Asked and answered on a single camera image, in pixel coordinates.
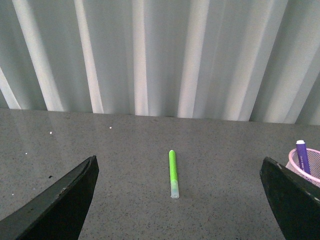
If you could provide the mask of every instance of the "corrugated curtain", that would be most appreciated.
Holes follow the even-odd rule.
[[[318,0],[3,0],[0,107],[320,125]]]

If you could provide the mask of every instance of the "white curtain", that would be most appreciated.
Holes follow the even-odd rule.
[[[0,108],[320,125],[318,0],[3,0]]]

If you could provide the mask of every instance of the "granite countertop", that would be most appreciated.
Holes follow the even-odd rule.
[[[86,158],[100,168],[80,240],[283,240],[259,171],[320,126],[0,109],[0,220]],[[175,150],[179,199],[170,197]]]

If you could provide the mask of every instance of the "purple marker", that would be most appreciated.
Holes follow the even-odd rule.
[[[299,165],[300,168],[305,171],[307,174],[310,173],[309,161],[308,161],[308,154],[307,154],[307,147],[306,143],[303,140],[296,141],[296,153],[298,154],[299,158]]]

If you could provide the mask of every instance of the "pink mesh pen holder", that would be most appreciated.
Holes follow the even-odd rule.
[[[306,173],[300,168],[296,148],[289,152],[289,161],[285,167],[320,188],[320,151],[307,148],[306,152],[311,174]]]

